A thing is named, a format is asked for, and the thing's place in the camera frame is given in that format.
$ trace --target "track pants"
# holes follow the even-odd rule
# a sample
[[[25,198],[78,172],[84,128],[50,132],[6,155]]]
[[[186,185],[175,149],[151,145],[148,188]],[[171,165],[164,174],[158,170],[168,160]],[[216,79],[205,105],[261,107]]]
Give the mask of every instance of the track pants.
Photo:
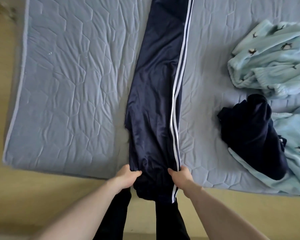
[[[93,240],[122,240],[130,199],[129,188],[114,197]],[[190,240],[177,201],[156,202],[155,211],[157,240]]]
[[[140,198],[173,203],[179,171],[179,120],[193,0],[152,0],[127,103],[129,164],[142,175]]]

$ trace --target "forearm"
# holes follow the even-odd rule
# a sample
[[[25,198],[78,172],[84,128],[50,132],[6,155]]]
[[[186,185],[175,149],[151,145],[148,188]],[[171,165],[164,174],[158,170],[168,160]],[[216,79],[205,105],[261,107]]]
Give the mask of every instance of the forearm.
[[[33,240],[91,240],[119,190],[116,179],[106,181],[76,202]]]
[[[194,182],[189,182],[185,193],[191,199],[209,239],[268,239],[254,226]]]

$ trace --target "navy clothing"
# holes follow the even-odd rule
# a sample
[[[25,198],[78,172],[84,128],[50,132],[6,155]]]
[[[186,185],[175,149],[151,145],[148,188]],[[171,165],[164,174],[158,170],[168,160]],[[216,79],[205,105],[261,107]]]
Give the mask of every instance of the navy clothing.
[[[152,0],[125,118],[129,164],[146,200],[173,203],[177,187],[167,169],[180,170],[178,145],[182,77],[193,0]]]
[[[287,142],[273,128],[266,98],[252,94],[233,108],[217,115],[222,140],[256,171],[280,180],[288,170],[284,146]]]
[[[93,240],[122,240],[130,199],[130,188],[113,198]],[[155,212],[157,240],[190,240],[177,201],[173,204],[156,202]]]

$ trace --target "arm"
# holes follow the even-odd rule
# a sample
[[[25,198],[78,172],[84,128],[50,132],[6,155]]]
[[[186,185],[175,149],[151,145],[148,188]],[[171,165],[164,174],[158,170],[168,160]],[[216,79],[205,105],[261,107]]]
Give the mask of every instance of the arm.
[[[131,172],[125,165],[117,175],[66,210],[32,240],[91,240],[117,193],[130,187],[141,171]]]
[[[203,187],[197,185],[188,168],[181,166],[179,172],[172,169],[168,169],[168,172],[175,185],[191,200],[209,239],[268,239],[249,222],[208,194]]]

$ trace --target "crumpled navy garment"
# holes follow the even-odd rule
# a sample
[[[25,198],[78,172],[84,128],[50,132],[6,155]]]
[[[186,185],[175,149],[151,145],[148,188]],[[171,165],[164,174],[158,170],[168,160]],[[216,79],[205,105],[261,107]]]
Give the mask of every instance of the crumpled navy garment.
[[[178,190],[168,168],[181,167],[178,129],[192,5],[193,0],[152,0],[130,88],[129,164],[142,171],[133,186],[146,200],[173,203]]]
[[[280,180],[288,170],[287,140],[277,135],[271,113],[267,99],[252,94],[233,108],[224,107],[217,116],[222,140],[252,168]]]

